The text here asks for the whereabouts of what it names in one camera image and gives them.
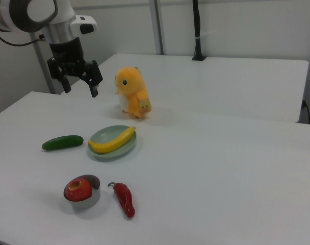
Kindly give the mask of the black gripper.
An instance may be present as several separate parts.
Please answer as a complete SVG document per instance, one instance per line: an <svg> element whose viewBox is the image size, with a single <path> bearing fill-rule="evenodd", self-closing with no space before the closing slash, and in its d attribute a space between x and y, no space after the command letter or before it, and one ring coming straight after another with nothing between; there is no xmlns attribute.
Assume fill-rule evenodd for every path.
<svg viewBox="0 0 310 245"><path fill-rule="evenodd" d="M48 59L47 64L52 79L58 80L65 93L71 91L67 76L79 77L88 84L91 96L97 97L97 87L103 80L98 64L95 60L85 62L80 38L77 37L69 42L50 44L53 57Z"/></svg>

